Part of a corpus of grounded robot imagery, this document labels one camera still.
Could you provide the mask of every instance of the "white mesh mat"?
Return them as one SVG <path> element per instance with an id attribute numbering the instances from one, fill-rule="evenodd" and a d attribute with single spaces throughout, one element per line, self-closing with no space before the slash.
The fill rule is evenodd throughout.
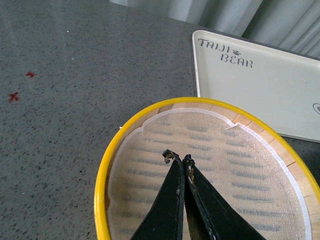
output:
<path id="1" fill-rule="evenodd" d="M 107 194 L 112 239 L 128 240 L 169 171 L 162 153 L 191 154 L 224 199 L 267 240 L 311 240 L 306 203 L 283 160 L 255 132 L 222 115 L 179 108 L 146 120 L 122 142 Z M 190 239 L 186 214 L 183 239 Z"/>

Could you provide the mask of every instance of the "yellow bowl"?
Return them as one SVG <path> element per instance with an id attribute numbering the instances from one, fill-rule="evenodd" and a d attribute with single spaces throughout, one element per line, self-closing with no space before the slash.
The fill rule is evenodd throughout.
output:
<path id="1" fill-rule="evenodd" d="M 239 122 L 244 125 L 248 125 L 250 123 L 250 128 L 253 131 L 257 131 L 258 134 L 264 130 L 261 137 L 268 140 L 268 142 L 270 142 L 270 139 L 275 140 L 272 142 L 273 149 L 284 160 L 286 165 L 290 166 L 289 170 L 297 181 L 304 196 L 310 217 L 312 239 L 320 239 L 320 188 L 298 154 L 274 130 L 251 114 L 230 104 L 200 97 L 173 98 L 153 104 L 141 110 L 128 120 L 111 140 L 103 155 L 95 184 L 94 219 L 97 238 L 99 240 L 111 239 L 107 216 L 107 209 L 109 206 L 107 183 L 113 159 L 124 138 L 134 129 L 139 128 L 145 120 L 157 113 L 161 113 L 172 108 L 208 109 L 208 106 L 215 106 L 216 112 L 219 114 L 221 113 L 219 111 L 223 110 L 224 116 L 234 123 Z"/>

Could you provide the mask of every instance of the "red speck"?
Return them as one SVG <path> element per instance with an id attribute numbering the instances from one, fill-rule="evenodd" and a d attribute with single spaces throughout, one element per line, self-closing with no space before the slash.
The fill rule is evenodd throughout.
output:
<path id="1" fill-rule="evenodd" d="M 14 94 L 9 94 L 9 96 L 11 97 L 10 99 L 9 99 L 9 103 L 12 103 L 12 101 L 13 100 L 15 100 L 15 101 L 18 101 L 19 100 L 19 97 L 17 96 L 18 95 L 18 92 L 15 92 Z"/>
<path id="2" fill-rule="evenodd" d="M 33 78 L 35 75 L 35 73 L 28 71 L 28 73 L 26 74 L 26 76 L 30 76 L 30 78 Z"/>

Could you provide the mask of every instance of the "gray countertop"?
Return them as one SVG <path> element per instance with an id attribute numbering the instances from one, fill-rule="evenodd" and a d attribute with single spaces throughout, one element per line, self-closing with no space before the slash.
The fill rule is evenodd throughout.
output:
<path id="1" fill-rule="evenodd" d="M 204 28 L 106 0 L 4 0 L 0 19 L 1 239 L 96 239 L 108 143 L 143 108 L 197 95 Z M 320 144 L 285 139 L 319 183 Z"/>

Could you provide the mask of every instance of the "fabric curtain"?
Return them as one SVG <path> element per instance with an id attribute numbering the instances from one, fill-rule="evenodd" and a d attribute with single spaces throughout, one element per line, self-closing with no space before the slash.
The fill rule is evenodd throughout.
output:
<path id="1" fill-rule="evenodd" d="M 320 59 L 320 0 L 110 0 Z"/>

